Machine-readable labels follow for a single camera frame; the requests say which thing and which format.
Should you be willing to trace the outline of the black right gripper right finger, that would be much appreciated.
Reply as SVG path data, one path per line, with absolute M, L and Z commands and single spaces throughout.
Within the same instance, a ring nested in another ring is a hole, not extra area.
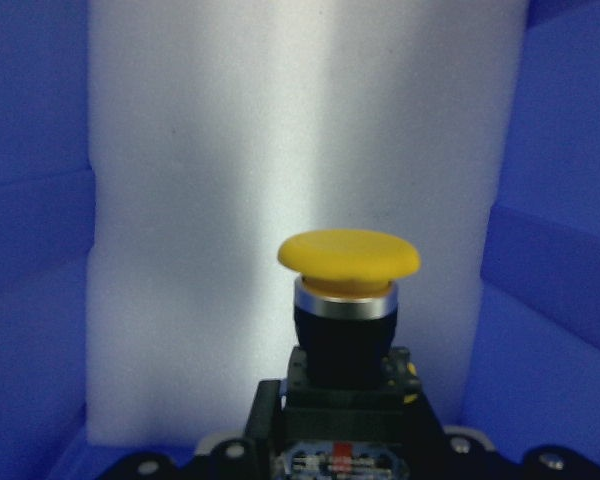
M 446 438 L 442 424 L 423 390 L 404 396 L 404 421 L 410 438 L 415 440 Z

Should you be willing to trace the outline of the blue bin at right arm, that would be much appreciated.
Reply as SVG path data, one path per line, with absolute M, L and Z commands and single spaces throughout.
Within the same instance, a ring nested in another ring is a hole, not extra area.
M 0 1 L 0 479 L 90 479 L 92 1 Z M 600 1 L 529 8 L 457 424 L 600 463 Z

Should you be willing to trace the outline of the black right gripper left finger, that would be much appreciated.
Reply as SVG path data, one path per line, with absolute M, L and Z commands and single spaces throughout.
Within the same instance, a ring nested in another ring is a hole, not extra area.
M 284 420 L 280 380 L 261 380 L 256 388 L 244 436 L 257 446 L 281 450 L 284 444 Z

